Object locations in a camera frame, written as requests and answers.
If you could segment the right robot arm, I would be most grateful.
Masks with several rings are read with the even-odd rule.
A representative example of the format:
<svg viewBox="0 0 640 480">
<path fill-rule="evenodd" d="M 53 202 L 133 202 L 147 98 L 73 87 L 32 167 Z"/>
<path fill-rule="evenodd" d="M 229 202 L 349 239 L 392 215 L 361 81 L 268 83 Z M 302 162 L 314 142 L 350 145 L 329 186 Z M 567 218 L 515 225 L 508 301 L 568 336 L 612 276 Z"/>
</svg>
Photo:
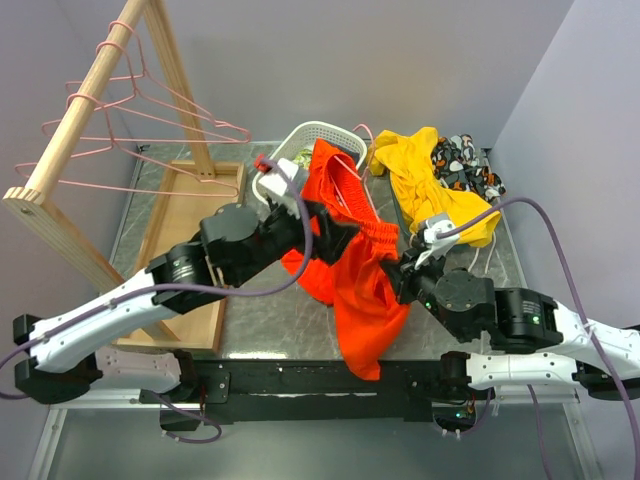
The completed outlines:
<svg viewBox="0 0 640 480">
<path fill-rule="evenodd" d="M 445 264 L 444 258 L 419 264 L 415 249 L 381 264 L 398 303 L 421 305 L 460 343 L 489 338 L 488 354 L 441 356 L 437 382 L 445 396 L 507 385 L 567 385 L 598 400 L 638 399 L 638 328 L 582 321 L 547 295 L 497 288 L 488 277 Z"/>
</svg>

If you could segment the orange mesh shorts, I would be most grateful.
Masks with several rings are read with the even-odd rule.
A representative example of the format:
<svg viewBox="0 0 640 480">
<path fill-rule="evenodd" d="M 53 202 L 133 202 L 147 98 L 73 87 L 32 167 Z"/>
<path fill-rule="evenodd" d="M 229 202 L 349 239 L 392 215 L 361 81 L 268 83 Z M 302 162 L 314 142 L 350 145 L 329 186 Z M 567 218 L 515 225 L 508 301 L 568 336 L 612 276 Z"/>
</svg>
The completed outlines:
<svg viewBox="0 0 640 480">
<path fill-rule="evenodd" d="M 399 228 L 378 219 L 348 154 L 315 142 L 304 199 L 326 206 L 330 218 L 359 227 L 333 265 L 312 260 L 298 284 L 334 309 L 338 343 L 349 370 L 366 381 L 381 376 L 379 358 L 400 334 L 409 306 L 396 301 L 380 263 L 398 259 Z"/>
</svg>

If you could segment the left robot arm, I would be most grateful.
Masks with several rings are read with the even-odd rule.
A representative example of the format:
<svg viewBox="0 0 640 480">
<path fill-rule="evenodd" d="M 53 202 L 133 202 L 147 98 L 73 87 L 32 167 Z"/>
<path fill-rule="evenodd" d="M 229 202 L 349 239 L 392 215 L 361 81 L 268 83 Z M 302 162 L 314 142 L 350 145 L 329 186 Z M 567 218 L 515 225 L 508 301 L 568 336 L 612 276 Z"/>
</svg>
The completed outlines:
<svg viewBox="0 0 640 480">
<path fill-rule="evenodd" d="M 358 231 L 316 202 L 305 202 L 299 213 L 274 205 L 265 219 L 248 206 L 227 204 L 202 219 L 190 241 L 115 289 L 54 317 L 15 318 L 14 342 L 27 355 L 14 367 L 15 387 L 20 397 L 45 405 L 91 390 L 148 390 L 188 401 L 199 388 L 190 353 L 126 351 L 113 341 L 228 296 L 247 295 L 243 284 L 292 250 L 333 264 Z"/>
</svg>

